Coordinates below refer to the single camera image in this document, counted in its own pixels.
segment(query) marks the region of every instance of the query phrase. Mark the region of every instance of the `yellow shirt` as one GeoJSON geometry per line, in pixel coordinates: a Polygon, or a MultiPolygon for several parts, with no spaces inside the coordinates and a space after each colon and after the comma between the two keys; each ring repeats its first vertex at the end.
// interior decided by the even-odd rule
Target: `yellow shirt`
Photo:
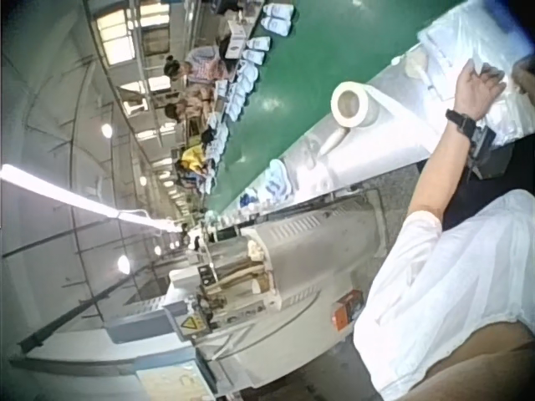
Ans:
{"type": "Polygon", "coordinates": [[[181,161],[187,164],[188,169],[195,171],[196,173],[201,172],[202,166],[206,161],[204,152],[202,151],[202,145],[195,145],[184,150],[181,161]]]}

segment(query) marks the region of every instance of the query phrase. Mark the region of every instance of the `white cloth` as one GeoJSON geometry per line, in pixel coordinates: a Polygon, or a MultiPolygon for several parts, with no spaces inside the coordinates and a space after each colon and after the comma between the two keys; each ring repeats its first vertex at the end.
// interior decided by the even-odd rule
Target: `white cloth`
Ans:
{"type": "Polygon", "coordinates": [[[442,233],[417,211],[354,326],[354,345],[384,400],[420,382],[481,327],[520,321],[535,332],[535,198],[514,190],[442,233]]]}

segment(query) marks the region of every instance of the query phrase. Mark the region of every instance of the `window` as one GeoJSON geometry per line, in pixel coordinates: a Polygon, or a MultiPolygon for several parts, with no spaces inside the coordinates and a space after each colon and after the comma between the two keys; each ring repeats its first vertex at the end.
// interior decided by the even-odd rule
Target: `window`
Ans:
{"type": "MultiPolygon", "coordinates": [[[[132,92],[138,92],[140,94],[145,93],[145,86],[143,81],[134,81],[129,84],[124,84],[120,86],[123,89],[131,90],[132,92]]],[[[156,92],[159,90],[165,90],[171,87],[171,81],[169,77],[161,75],[160,77],[149,78],[149,87],[151,92],[156,92]]]]}
{"type": "Polygon", "coordinates": [[[130,116],[132,114],[140,113],[141,111],[147,111],[149,106],[145,99],[141,100],[140,104],[132,104],[132,102],[123,102],[126,113],[130,116]]]}
{"type": "Polygon", "coordinates": [[[166,75],[152,77],[149,78],[149,87],[151,92],[169,89],[171,87],[171,80],[166,75]]]}
{"type": "MultiPolygon", "coordinates": [[[[172,134],[173,132],[175,132],[175,126],[176,126],[175,122],[167,122],[167,123],[163,124],[160,127],[160,134],[161,135],[172,134]]],[[[135,137],[137,138],[137,140],[139,142],[141,142],[143,140],[151,140],[151,139],[156,137],[156,130],[155,129],[148,129],[147,131],[141,131],[141,132],[138,132],[135,135],[135,137]]]]}
{"type": "Polygon", "coordinates": [[[126,29],[125,11],[119,10],[97,19],[104,53],[109,65],[135,57],[131,32],[126,29]]]}
{"type": "Polygon", "coordinates": [[[139,92],[140,94],[145,93],[145,86],[143,85],[143,81],[130,82],[129,84],[124,84],[120,87],[123,89],[131,90],[132,92],[139,92]]]}
{"type": "Polygon", "coordinates": [[[141,31],[143,53],[146,57],[169,53],[169,24],[143,28],[141,31]]]}
{"type": "MultiPolygon", "coordinates": [[[[142,28],[167,25],[166,43],[164,41],[164,43],[155,44],[156,38],[154,35],[158,38],[165,37],[164,33],[156,33],[148,39],[151,42],[151,45],[148,46],[149,48],[157,47],[158,51],[161,51],[163,48],[169,48],[169,4],[155,3],[141,6],[140,24],[142,28]]],[[[122,63],[135,58],[131,31],[137,26],[137,20],[132,16],[128,8],[97,18],[97,27],[109,65],[122,63]]]]}
{"type": "MultiPolygon", "coordinates": [[[[154,25],[163,25],[169,23],[169,4],[148,4],[140,7],[141,27],[151,27],[154,25]]],[[[129,19],[128,29],[134,29],[138,26],[136,18],[132,18],[130,10],[126,10],[129,19]]]]}
{"type": "Polygon", "coordinates": [[[164,165],[170,165],[173,162],[173,159],[171,157],[167,157],[162,160],[155,161],[152,163],[152,167],[162,167],[164,165]]]}

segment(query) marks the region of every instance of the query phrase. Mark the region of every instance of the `yellow warning sticker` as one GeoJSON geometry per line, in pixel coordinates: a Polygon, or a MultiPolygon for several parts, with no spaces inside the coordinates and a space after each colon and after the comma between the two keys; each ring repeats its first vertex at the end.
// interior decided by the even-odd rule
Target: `yellow warning sticker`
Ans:
{"type": "Polygon", "coordinates": [[[184,322],[182,322],[181,327],[189,330],[197,330],[199,328],[193,316],[189,316],[184,322]]]}

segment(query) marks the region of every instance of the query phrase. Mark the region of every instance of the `white roll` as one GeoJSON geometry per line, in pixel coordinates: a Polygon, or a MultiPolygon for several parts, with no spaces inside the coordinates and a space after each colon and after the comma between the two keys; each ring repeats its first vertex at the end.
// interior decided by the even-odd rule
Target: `white roll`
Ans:
{"type": "Polygon", "coordinates": [[[377,119],[379,105],[362,84],[343,82],[333,92],[331,111],[342,127],[365,127],[377,119]]]}

